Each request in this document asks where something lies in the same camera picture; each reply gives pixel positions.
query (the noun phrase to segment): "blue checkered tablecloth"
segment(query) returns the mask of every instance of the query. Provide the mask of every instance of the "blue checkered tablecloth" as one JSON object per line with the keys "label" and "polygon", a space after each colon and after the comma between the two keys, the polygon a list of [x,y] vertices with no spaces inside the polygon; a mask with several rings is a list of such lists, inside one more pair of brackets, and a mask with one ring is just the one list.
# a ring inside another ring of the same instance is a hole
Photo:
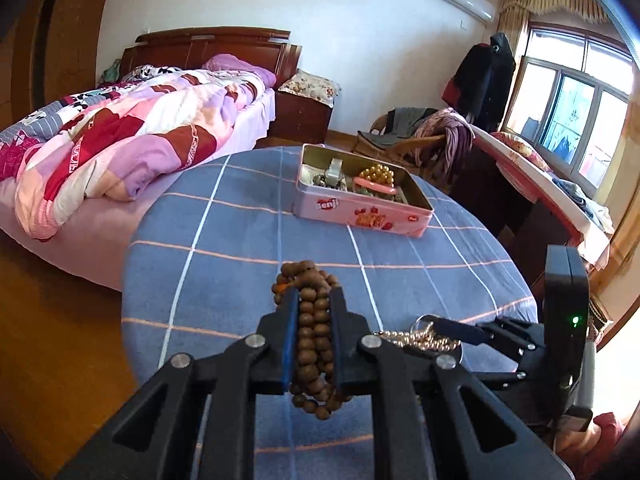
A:
{"label": "blue checkered tablecloth", "polygon": [[[536,321],[518,269],[464,208],[419,180],[434,207],[422,238],[292,215],[299,148],[238,153],[185,172],[149,209],[132,240],[122,332],[137,378],[171,355],[220,353],[274,309],[282,262],[311,259],[340,279],[348,309],[372,330],[407,330],[421,314],[479,322]],[[490,348],[465,346],[474,371],[513,370]],[[289,396],[258,396],[257,479],[373,478],[370,403],[356,397],[328,421]]]}

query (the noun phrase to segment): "floral comforter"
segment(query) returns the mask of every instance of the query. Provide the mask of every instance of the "floral comforter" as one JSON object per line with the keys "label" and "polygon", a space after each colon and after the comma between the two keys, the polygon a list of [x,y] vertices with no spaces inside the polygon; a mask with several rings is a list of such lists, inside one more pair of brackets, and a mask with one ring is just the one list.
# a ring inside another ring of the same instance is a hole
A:
{"label": "floral comforter", "polygon": [[[65,119],[48,140],[23,128],[0,148],[2,162],[3,150],[15,156],[23,147],[19,164],[4,161],[3,174],[18,181],[18,221],[31,237],[47,239],[85,198],[135,200],[160,174],[194,166],[220,149],[238,111],[264,90],[251,72],[185,70],[86,92],[55,112],[46,110],[45,117]],[[88,101],[98,95],[97,104]],[[42,124],[38,112],[30,117]],[[15,174],[6,174],[8,168]]]}

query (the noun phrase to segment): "gold chain necklace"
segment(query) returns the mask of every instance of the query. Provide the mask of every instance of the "gold chain necklace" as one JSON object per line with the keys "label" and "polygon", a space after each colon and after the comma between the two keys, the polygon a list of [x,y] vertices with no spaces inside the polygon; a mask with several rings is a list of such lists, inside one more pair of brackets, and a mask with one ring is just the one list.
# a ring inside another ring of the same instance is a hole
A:
{"label": "gold chain necklace", "polygon": [[411,332],[383,330],[381,332],[374,332],[374,334],[400,348],[412,346],[423,352],[425,350],[432,352],[450,352],[460,346],[458,339],[450,339],[436,334],[433,329],[433,321],[428,322],[425,328],[412,330]]}

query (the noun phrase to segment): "wooden bead bracelet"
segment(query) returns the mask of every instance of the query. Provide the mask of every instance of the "wooden bead bracelet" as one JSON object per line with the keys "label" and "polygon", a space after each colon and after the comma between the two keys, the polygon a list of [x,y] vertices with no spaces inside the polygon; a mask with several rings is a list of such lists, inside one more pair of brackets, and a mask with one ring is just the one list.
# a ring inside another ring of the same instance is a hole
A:
{"label": "wooden bead bracelet", "polygon": [[276,309],[285,291],[298,291],[298,341],[294,380],[289,387],[292,403],[319,420],[327,420],[351,397],[335,391],[334,354],[331,345],[329,291],[340,286],[337,278],[316,268],[311,260],[283,264],[271,287]]}

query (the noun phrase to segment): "window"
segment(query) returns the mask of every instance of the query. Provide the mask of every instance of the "window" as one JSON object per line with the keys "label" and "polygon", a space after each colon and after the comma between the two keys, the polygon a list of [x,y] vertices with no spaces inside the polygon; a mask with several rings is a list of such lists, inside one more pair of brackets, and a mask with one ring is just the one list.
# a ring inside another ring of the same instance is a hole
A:
{"label": "window", "polygon": [[527,56],[581,70],[584,41],[584,38],[558,32],[532,30],[527,44]]}
{"label": "window", "polygon": [[529,140],[558,176],[593,196],[622,132],[631,63],[587,33],[532,28],[505,129]]}

